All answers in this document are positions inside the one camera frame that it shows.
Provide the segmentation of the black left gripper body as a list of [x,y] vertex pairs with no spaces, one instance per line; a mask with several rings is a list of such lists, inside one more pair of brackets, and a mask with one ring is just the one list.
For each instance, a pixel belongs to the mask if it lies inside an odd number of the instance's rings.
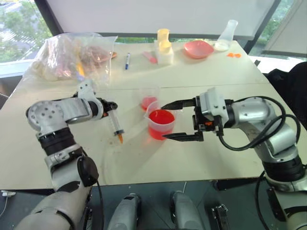
[[99,118],[103,118],[103,113],[104,112],[110,112],[113,110],[113,108],[110,108],[108,105],[107,105],[107,102],[105,99],[102,99],[102,98],[98,98],[99,102],[101,103],[101,112],[99,113]]

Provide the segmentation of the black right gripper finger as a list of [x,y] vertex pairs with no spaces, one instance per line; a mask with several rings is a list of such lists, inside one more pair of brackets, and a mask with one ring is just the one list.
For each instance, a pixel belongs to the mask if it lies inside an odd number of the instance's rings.
[[204,141],[202,132],[195,132],[194,134],[182,133],[172,133],[163,135],[166,139],[171,139],[175,141]]
[[178,100],[171,103],[168,103],[161,107],[164,110],[182,110],[185,107],[195,107],[196,106],[196,98]]

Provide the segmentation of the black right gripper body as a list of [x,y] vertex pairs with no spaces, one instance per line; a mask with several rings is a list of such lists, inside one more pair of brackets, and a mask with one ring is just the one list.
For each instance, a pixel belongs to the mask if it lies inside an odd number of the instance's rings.
[[207,118],[201,111],[201,99],[200,96],[195,97],[196,106],[194,107],[195,115],[192,116],[193,127],[196,131],[191,140],[192,141],[204,141],[203,132],[214,131],[218,137],[224,135],[224,128],[222,124],[222,117],[220,115],[209,114]]

